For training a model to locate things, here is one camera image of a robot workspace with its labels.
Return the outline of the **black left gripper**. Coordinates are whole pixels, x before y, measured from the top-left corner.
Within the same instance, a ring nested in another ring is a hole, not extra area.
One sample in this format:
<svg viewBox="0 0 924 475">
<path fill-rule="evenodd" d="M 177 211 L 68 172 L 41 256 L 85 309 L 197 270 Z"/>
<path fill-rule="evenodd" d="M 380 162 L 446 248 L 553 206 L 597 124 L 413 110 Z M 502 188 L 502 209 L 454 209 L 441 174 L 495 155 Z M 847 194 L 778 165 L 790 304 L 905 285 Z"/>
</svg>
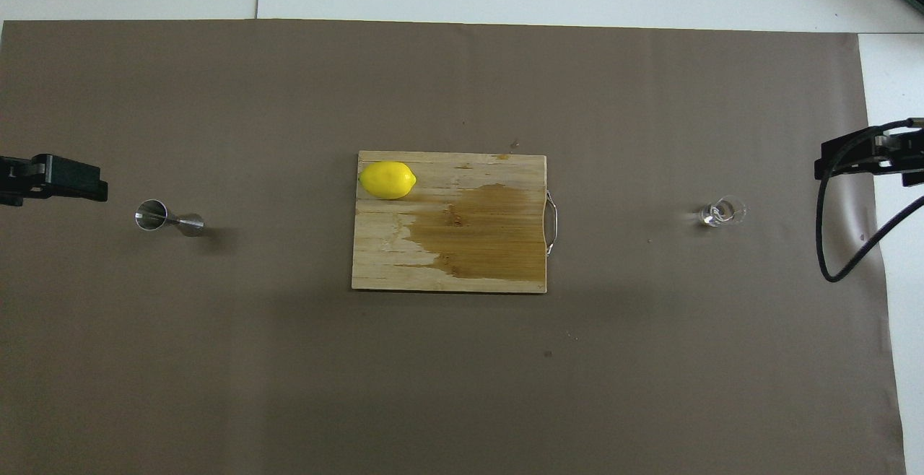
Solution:
<svg viewBox="0 0 924 475">
<path fill-rule="evenodd" d="M 108 183 L 99 167 L 78 160 L 46 154 L 1 157 L 2 206 L 23 206 L 25 199 L 48 199 L 48 194 L 106 202 Z"/>
</svg>

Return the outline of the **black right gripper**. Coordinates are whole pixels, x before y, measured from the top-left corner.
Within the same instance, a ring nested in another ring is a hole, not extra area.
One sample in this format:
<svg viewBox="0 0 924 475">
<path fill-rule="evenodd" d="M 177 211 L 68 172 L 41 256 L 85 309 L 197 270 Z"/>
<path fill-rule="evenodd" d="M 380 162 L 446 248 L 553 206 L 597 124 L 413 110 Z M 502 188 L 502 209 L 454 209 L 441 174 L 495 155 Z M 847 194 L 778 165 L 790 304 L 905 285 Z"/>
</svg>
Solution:
<svg viewBox="0 0 924 475">
<path fill-rule="evenodd" d="M 831 176 L 842 175 L 846 170 L 875 162 L 876 152 L 872 137 L 866 137 L 857 145 L 846 150 L 840 160 L 836 156 L 854 139 L 864 136 L 867 130 L 861 129 L 844 136 L 823 142 L 819 147 L 821 154 L 815 160 L 815 179 L 821 180 L 826 171 Z M 875 175 L 900 175 L 905 188 L 919 186 L 923 183 L 923 128 L 898 135 L 875 136 L 875 148 L 881 158 L 875 166 Z"/>
</svg>

